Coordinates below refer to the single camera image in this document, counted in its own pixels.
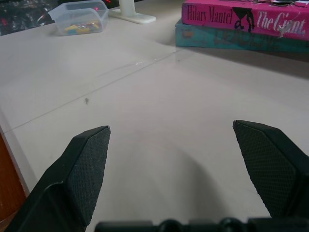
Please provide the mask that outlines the clear plastic box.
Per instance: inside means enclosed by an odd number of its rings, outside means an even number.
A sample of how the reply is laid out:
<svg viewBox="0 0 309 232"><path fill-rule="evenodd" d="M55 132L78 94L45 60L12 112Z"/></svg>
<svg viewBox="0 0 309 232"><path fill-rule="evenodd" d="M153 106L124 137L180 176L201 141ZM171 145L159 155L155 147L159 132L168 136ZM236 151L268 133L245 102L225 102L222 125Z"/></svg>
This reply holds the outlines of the clear plastic box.
<svg viewBox="0 0 309 232"><path fill-rule="evenodd" d="M91 21L98 21L101 24L99 32L102 32L107 25L108 14L109 9L102 0L67 2L49 12L51 19L56 23L61 35L71 35L67 34L64 29L72 24L88 23Z"/></svg>

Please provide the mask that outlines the pink paperback book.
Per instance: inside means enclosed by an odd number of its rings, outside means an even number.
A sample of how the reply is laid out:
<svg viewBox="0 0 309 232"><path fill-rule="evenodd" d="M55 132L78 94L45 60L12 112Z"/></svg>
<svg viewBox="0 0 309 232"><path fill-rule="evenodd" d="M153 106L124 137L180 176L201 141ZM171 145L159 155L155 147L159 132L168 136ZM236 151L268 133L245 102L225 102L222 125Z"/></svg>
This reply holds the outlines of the pink paperback book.
<svg viewBox="0 0 309 232"><path fill-rule="evenodd" d="M182 23L309 41L309 0L185 0Z"/></svg>

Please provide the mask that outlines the wooden book stand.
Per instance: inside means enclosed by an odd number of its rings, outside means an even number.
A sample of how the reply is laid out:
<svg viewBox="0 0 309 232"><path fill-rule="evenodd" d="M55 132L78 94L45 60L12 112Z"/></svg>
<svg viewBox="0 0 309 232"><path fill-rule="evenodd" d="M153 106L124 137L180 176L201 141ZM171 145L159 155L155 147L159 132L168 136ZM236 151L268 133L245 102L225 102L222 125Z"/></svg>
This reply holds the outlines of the wooden book stand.
<svg viewBox="0 0 309 232"><path fill-rule="evenodd" d="M26 193L0 134L0 222L20 209Z"/></svg>

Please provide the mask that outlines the teal hardcover book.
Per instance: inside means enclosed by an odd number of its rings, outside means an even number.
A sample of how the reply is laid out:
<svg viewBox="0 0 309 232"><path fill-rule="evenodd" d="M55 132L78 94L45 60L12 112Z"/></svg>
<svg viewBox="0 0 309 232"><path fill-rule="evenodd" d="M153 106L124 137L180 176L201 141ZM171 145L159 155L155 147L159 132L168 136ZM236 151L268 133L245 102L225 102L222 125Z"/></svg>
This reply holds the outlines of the teal hardcover book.
<svg viewBox="0 0 309 232"><path fill-rule="evenodd" d="M175 45L229 50L309 53L309 41L252 34L240 30L175 25Z"/></svg>

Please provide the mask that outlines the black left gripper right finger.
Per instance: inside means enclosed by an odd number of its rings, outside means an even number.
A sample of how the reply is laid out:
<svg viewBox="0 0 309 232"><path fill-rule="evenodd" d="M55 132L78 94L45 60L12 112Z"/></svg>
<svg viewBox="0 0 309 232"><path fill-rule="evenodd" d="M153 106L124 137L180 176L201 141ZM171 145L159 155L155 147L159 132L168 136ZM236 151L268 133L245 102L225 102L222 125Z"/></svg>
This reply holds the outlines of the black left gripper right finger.
<svg viewBox="0 0 309 232"><path fill-rule="evenodd" d="M309 156L280 129L235 120L250 179L271 217L309 219Z"/></svg>

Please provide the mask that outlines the colourful small pieces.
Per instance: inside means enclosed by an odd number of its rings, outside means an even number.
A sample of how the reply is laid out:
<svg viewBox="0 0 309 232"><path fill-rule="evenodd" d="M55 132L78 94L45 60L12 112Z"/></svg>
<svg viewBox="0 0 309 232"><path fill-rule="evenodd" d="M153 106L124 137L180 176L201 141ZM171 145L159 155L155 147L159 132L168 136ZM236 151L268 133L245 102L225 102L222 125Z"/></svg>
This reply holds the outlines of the colourful small pieces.
<svg viewBox="0 0 309 232"><path fill-rule="evenodd" d="M99 32L101 24L98 21L91 21L88 23L72 24L65 28L64 31L67 34L88 34L93 32Z"/></svg>

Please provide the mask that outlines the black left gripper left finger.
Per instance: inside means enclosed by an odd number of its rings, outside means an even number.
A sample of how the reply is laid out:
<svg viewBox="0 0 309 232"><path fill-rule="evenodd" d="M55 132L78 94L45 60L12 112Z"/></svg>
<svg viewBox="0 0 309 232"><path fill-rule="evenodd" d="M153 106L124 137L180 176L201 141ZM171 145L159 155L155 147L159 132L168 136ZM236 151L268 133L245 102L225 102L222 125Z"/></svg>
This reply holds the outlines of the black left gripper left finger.
<svg viewBox="0 0 309 232"><path fill-rule="evenodd" d="M4 232L85 232L101 190L111 130L72 138L44 172Z"/></svg>

